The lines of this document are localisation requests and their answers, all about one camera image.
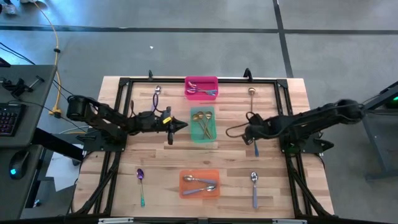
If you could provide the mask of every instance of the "wooden table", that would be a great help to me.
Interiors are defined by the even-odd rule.
[[[114,105],[119,78],[104,77],[98,101]],[[293,112],[309,110],[304,80],[291,78],[288,79],[288,84]],[[119,165],[112,216],[294,217],[285,158],[280,152],[278,140],[258,140],[260,157],[255,157],[253,145],[247,146],[241,138],[229,138],[225,135],[226,128],[247,122],[245,114],[250,110],[249,87],[256,89],[254,112],[263,118],[277,114],[272,85],[220,84],[220,94],[215,101],[197,102],[185,99],[181,83],[135,83],[131,99],[134,100],[136,113],[150,110],[156,85],[162,86],[159,109],[164,110],[166,106],[171,106],[172,114],[187,123],[190,120],[191,106],[213,105],[217,140],[208,144],[194,144],[190,139],[190,127],[180,130],[174,136],[172,146],[167,144],[165,133],[140,133],[137,136],[129,136]],[[242,132],[243,128],[232,134]],[[97,187],[103,157],[104,152],[94,152],[84,161],[75,191],[75,210],[81,208]],[[320,159],[311,154],[303,154],[303,164],[309,189],[325,210],[333,213],[325,171]],[[138,168],[145,172],[145,208],[140,206],[140,185],[136,177]],[[219,199],[181,199],[178,194],[179,172],[184,169],[208,168],[220,171]],[[252,182],[249,178],[252,171],[259,174],[257,210],[252,207]],[[107,193],[108,188],[104,190],[101,211],[106,203]],[[298,196],[300,208],[304,211],[300,190]]]

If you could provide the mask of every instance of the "gray floor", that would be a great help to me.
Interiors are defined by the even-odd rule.
[[[20,6],[13,2],[19,15],[1,14],[0,26],[47,25],[33,5]],[[279,4],[285,29],[398,29],[397,1],[279,0]],[[277,28],[272,0],[120,0],[116,3],[54,0],[40,6],[54,24],[61,26]],[[149,69],[154,75],[240,77],[249,67],[256,77],[286,77],[278,34],[59,32],[58,35],[63,86],[94,98],[103,76],[147,75]],[[397,80],[398,35],[289,34],[286,39],[293,75],[305,79],[312,108],[341,98],[362,102]],[[52,32],[2,30],[0,41],[35,63],[53,63]],[[0,57],[14,64],[26,64],[3,51]],[[52,89],[46,102],[49,108],[55,95],[56,90]],[[61,108],[66,110],[65,100]],[[382,122],[375,117],[373,122],[391,126],[396,121]],[[46,111],[39,126],[53,133],[72,128]],[[335,148],[325,154],[335,213],[344,218],[397,223],[398,179],[364,180],[364,174],[377,172],[379,166],[363,125],[335,126],[325,131],[324,138],[335,143]],[[59,207],[67,208],[68,200],[61,195],[70,196],[71,192],[67,189],[55,194],[53,198],[63,198]],[[25,217],[30,213],[35,212],[25,212]],[[55,215],[55,211],[35,214],[38,213]]]

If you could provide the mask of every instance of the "keyboard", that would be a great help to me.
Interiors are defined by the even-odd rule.
[[[0,137],[13,137],[26,105],[0,103]]]

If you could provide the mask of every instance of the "computer mouse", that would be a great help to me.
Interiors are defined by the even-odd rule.
[[[9,164],[11,179],[19,180],[25,176],[28,158],[29,152],[26,150],[18,151],[12,156]]]

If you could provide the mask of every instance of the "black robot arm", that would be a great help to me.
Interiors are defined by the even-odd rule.
[[[144,111],[128,118],[109,105],[85,96],[69,96],[68,102],[67,117],[101,130],[108,142],[122,141],[124,133],[136,135],[140,132],[166,132],[169,144],[173,144],[173,134],[188,126],[187,123],[171,117],[169,106],[161,111],[160,116],[156,116],[154,111]]]
[[[360,122],[364,116],[362,107],[354,100],[340,100],[293,116],[281,115],[263,120],[259,114],[254,114],[249,118],[249,125],[242,138],[246,144],[260,138],[279,136],[284,136],[288,142],[306,139],[311,134],[336,124]]]

